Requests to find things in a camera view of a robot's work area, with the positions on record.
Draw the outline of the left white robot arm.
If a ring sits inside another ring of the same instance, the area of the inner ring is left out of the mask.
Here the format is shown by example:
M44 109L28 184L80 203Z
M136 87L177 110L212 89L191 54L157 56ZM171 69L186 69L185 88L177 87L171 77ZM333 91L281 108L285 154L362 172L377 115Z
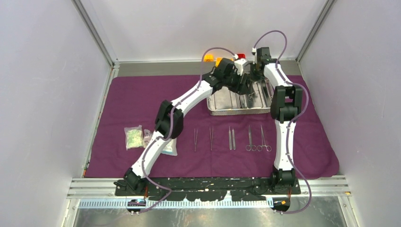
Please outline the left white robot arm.
M144 192L144 180L149 177L154 163L165 146L182 133L184 117L199 102L223 87L240 95L249 93L247 78L244 74L248 64L248 60L244 58L234 61L223 58L218 66L201 75L196 85L182 96L173 101L164 100L160 104L155 120L155 130L149 144L139 159L126 171L123 179L114 183L117 189L128 190L134 196Z

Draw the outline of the purple cloth wrap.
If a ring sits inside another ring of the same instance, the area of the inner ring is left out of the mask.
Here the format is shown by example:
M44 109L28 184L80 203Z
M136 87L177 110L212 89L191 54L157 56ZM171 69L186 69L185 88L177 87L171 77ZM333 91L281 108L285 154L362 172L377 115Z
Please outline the purple cloth wrap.
M121 178L143 152L126 149L124 128L142 125L153 130L159 106L192 88L199 78L186 76L117 77L111 82L105 107L92 146L86 177ZM248 126L253 144L261 145L261 129L271 152L247 151ZM209 128L214 127L210 151ZM235 130L236 150L229 150L228 128ZM194 129L198 129L194 152ZM184 118L177 138L177 156L160 155L151 177L268 177L276 151L276 128L269 114L212 116L202 101ZM296 123L293 161L307 178L331 177L339 171L339 161L323 125L310 102Z

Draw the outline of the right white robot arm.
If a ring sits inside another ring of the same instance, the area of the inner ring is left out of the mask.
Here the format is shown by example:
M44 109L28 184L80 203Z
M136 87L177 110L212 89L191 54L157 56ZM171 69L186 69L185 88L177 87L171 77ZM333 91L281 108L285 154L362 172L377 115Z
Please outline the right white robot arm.
M296 86L282 71L277 59L273 59L268 47L252 48L253 75L266 78L273 88L270 115L276 126L276 156L270 177L270 189L282 194L296 182L293 141L296 120L302 112L303 89Z

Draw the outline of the steel surgical scissors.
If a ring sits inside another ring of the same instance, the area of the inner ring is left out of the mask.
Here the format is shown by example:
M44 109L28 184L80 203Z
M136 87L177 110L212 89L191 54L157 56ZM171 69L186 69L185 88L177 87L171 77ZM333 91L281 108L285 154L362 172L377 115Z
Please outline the steel surgical scissors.
M253 144L253 140L252 140L252 129L251 126L248 126L248 139L249 139L249 144L246 145L245 149L247 151L256 151L257 147Z
M264 130L263 126L260 126L261 129L261 145L257 146L257 151L263 151L266 150L267 152L271 152L271 146L267 145L265 137L264 137Z

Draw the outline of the green packet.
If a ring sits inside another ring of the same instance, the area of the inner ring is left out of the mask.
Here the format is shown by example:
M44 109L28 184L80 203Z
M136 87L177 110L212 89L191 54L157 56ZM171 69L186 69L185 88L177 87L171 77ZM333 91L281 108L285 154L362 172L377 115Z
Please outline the green packet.
M126 149L143 147L142 125L124 128Z

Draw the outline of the orange yellow toy block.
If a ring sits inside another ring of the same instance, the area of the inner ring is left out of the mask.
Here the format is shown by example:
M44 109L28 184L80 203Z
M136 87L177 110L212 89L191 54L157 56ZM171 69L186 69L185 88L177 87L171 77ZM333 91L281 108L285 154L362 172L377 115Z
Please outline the orange yellow toy block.
M220 64L221 60L222 60L222 57L217 57L216 58L216 63L215 63L216 67Z

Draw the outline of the pink clear packet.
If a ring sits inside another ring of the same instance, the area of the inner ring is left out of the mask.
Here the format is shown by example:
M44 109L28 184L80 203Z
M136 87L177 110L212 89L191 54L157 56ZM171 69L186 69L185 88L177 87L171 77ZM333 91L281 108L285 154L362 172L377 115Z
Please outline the pink clear packet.
M151 139L153 137L153 132L148 130L148 129L144 129L143 130L143 148L146 148L148 146L148 144L150 143Z

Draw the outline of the white sterile pouch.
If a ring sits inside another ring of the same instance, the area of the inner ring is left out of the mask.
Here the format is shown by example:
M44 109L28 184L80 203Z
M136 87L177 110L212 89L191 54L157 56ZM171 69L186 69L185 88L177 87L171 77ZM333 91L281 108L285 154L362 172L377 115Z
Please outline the white sterile pouch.
M177 142L177 139L172 139L172 140L163 148L163 151L162 151L161 153L162 153L162 154L165 154L165 155L170 155L170 156L177 156L176 142Z

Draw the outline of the steel surgical forceps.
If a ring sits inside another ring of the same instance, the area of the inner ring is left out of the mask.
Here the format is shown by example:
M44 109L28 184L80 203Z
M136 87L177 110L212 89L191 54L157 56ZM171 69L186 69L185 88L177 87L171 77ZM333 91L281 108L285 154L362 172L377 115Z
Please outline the steel surgical forceps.
M247 82L247 86L248 86L248 99L252 100L253 97L255 96L255 89L253 87L254 82L253 81L249 81Z

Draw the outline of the steel instrument tray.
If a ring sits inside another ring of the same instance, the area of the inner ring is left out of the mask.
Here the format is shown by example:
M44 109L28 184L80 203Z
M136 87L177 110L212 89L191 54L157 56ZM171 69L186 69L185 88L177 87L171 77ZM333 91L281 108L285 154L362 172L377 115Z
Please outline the steel instrument tray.
M265 79L254 82L255 96L252 100L248 95L239 95L231 92L227 87L215 92L207 98L207 107L211 115L242 115L242 114L267 114L270 112L271 102L266 99L262 82Z

